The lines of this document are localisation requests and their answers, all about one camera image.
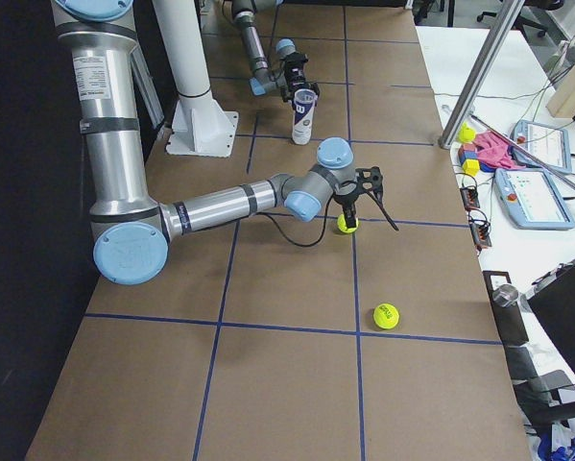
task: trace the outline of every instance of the dark wall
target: dark wall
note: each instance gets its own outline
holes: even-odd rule
[[[151,2],[135,13],[166,108],[175,92]],[[0,0],[0,460],[23,459],[98,278],[79,119],[49,1]]]

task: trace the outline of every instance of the plastic cup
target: plastic cup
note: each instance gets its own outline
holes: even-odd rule
[[[296,144],[304,145],[313,133],[313,115],[317,94],[312,89],[302,88],[294,94],[294,126],[291,137]]]

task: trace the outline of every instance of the table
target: table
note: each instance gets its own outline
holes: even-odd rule
[[[442,107],[452,106],[462,90],[468,72],[474,63],[488,31],[471,29],[446,29],[418,27],[419,41],[430,82],[436,94],[437,109],[443,123],[448,119]],[[517,31],[509,33],[479,94],[481,96],[514,97],[531,94],[542,89],[547,77],[540,68],[528,44]],[[550,87],[543,93],[537,121],[553,126],[570,123],[570,119],[554,119],[545,108],[555,90]],[[531,97],[513,101],[478,97],[475,113],[502,133],[509,133],[520,118],[532,118],[536,105],[527,109]],[[575,154],[575,124],[567,127],[571,153]],[[454,144],[449,153],[454,164],[457,160]],[[491,175],[480,173],[476,179],[485,182]],[[563,195],[573,195],[563,183],[555,181]],[[482,209],[491,218],[492,247],[479,256],[482,270],[506,271],[513,284],[522,293],[528,292],[532,282],[554,269],[559,263],[575,258],[575,229],[573,230],[518,230],[506,217],[489,184],[480,186]],[[575,213],[575,202],[569,203]],[[522,312],[531,344],[528,346],[540,375],[564,370],[575,382],[575,376],[558,354],[532,313]]]
[[[357,166],[381,168],[400,231],[361,200],[358,232],[332,227],[297,249],[257,216],[174,242],[148,283],[100,280],[28,459],[528,459],[449,158],[434,145],[412,12],[288,4],[259,18],[263,44],[296,37],[320,82],[307,146],[290,141],[279,97],[251,96],[241,40],[215,22],[204,50],[213,95],[240,112],[233,153],[169,157],[163,136],[147,163],[153,197],[301,175],[338,135]],[[323,221],[275,218],[299,241]],[[400,309],[395,329],[371,321],[383,302]]]

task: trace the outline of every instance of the second robotic arm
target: second robotic arm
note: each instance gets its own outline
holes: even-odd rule
[[[252,92],[260,96],[278,89],[285,102],[292,101],[296,91],[302,88],[312,89],[319,96],[318,85],[306,81],[304,75],[304,65],[308,62],[308,58],[296,49],[292,40],[284,38],[278,42],[276,54],[280,59],[280,70],[274,71],[270,68],[255,27],[255,14],[281,3],[282,0],[232,0],[231,2],[231,17],[240,31],[249,58]]]

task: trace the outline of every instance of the yellow tennis ball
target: yellow tennis ball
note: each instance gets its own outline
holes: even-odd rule
[[[458,140],[463,144],[467,144],[474,141],[475,137],[477,137],[477,132],[467,122],[463,123],[458,131]]]
[[[379,328],[392,329],[398,325],[400,313],[394,305],[383,303],[374,309],[372,317]]]
[[[338,230],[342,233],[354,233],[355,231],[357,231],[357,228],[360,227],[360,220],[355,218],[355,227],[354,228],[348,228],[347,227],[347,221],[345,221],[345,215],[341,214],[338,217],[338,221],[337,221],[337,226],[338,226]]]

